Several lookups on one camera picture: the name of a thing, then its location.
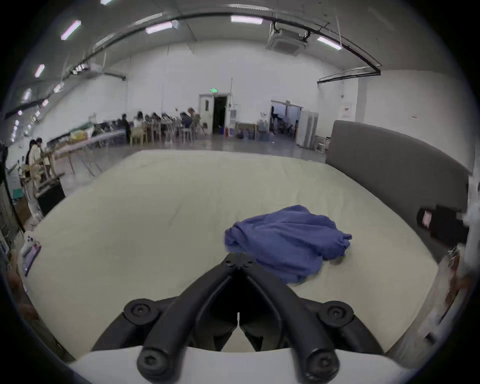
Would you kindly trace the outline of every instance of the black object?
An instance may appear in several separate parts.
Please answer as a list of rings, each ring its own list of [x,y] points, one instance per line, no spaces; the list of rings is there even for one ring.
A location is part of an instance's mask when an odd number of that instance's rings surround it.
[[[43,216],[50,212],[54,206],[65,198],[60,181],[53,183],[48,189],[41,192],[37,197],[38,205],[42,210]]]
[[[432,215],[427,227],[423,224],[425,212],[430,212]],[[459,243],[466,244],[468,227],[463,225],[462,220],[457,219],[457,212],[442,205],[437,205],[435,209],[420,208],[417,213],[417,225],[428,230],[430,237],[440,241],[449,248],[453,248]]]
[[[336,375],[336,348],[383,354],[350,306],[300,299],[245,253],[228,254],[176,298],[131,301],[92,350],[143,345],[140,373],[153,383],[170,380],[185,346],[220,351],[237,327],[237,313],[256,351],[292,347],[307,382]]]

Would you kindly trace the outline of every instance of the table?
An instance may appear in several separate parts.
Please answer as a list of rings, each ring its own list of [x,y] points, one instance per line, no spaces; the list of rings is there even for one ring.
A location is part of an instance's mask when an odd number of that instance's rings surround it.
[[[438,271],[397,214],[335,168],[288,157],[143,150],[59,203],[36,227],[30,300],[75,357],[136,298],[179,295],[227,254],[235,221],[301,204],[353,236],[340,265],[292,286],[341,300],[388,350],[417,316]]]
[[[73,165],[72,165],[72,157],[71,157],[72,153],[74,153],[76,151],[83,151],[83,152],[88,151],[88,146],[91,145],[91,144],[98,143],[98,142],[104,141],[104,140],[108,141],[108,140],[114,139],[115,137],[120,137],[120,136],[123,136],[123,135],[125,135],[125,130],[123,130],[123,129],[120,129],[120,130],[117,130],[117,131],[114,131],[114,132],[103,133],[101,135],[94,136],[94,137],[92,137],[88,140],[83,140],[83,141],[80,141],[80,142],[75,143],[75,144],[64,145],[63,147],[55,150],[53,152],[53,155],[54,155],[55,158],[59,158],[59,157],[62,157],[62,156],[67,156],[68,161],[70,162],[70,167],[72,168],[72,172],[75,173],[75,170],[73,169]],[[83,159],[82,156],[80,156],[80,161],[82,162],[84,167],[88,170],[88,172],[92,176],[95,176],[95,174],[89,168],[89,166],[87,165],[87,163],[85,162],[85,160]],[[96,165],[96,167],[98,168],[98,170],[100,172],[103,172],[103,169],[100,168],[100,166],[95,161],[94,161],[94,164]]]

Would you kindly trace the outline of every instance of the long table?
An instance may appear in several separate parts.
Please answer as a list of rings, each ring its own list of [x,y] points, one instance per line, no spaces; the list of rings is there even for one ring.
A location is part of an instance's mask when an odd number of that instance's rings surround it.
[[[68,161],[70,162],[70,167],[72,168],[72,172],[75,173],[75,170],[73,169],[73,164],[72,164],[72,153],[77,152],[77,151],[85,152],[86,150],[88,150],[87,148],[91,144],[98,143],[98,142],[101,142],[101,141],[104,141],[104,140],[108,141],[108,140],[114,139],[115,137],[120,137],[120,136],[123,136],[123,135],[125,135],[125,130],[123,130],[123,129],[117,130],[115,132],[103,133],[101,135],[94,136],[94,137],[92,137],[88,140],[83,140],[83,141],[80,141],[80,142],[75,143],[75,144],[64,145],[63,147],[54,151],[53,156],[55,158],[59,158],[59,157],[62,157],[62,156],[67,156]],[[88,170],[88,172],[90,172],[90,174],[92,176],[95,176],[95,174],[92,172],[92,170],[89,168],[88,164],[85,162],[85,160],[81,156],[80,156],[80,161],[83,163],[83,165]],[[95,161],[94,161],[94,164],[100,170],[100,172],[103,172],[102,168]]]

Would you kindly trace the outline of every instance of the concrete floor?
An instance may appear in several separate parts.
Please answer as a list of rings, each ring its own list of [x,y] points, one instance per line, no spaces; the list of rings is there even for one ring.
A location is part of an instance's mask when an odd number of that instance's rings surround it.
[[[143,149],[180,149],[180,150],[211,150],[228,152],[249,152],[273,156],[293,157],[307,161],[325,162],[325,154],[315,153],[306,148],[299,147],[291,138],[281,134],[270,134],[268,141],[255,141],[248,139],[226,138],[222,135],[200,137],[193,143],[156,142],[138,144],[130,147],[125,144],[110,144],[106,148],[95,148],[91,150],[90,157],[85,156],[92,173],[97,176],[101,172],[93,163],[95,161],[102,171],[106,171],[122,161],[129,155]],[[65,196],[69,196],[79,188],[89,184],[94,177],[81,162],[80,154],[72,155],[72,165],[75,174],[72,172],[67,157],[58,159],[55,163],[55,171],[64,173],[61,176],[61,184]]]

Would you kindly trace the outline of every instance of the upholstered headboard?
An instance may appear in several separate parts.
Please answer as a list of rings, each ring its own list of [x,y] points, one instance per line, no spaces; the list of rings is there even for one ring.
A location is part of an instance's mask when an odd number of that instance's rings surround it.
[[[418,228],[420,207],[467,209],[469,171],[440,150],[410,136],[337,120],[326,163],[369,190],[410,225],[439,262],[446,247]]]

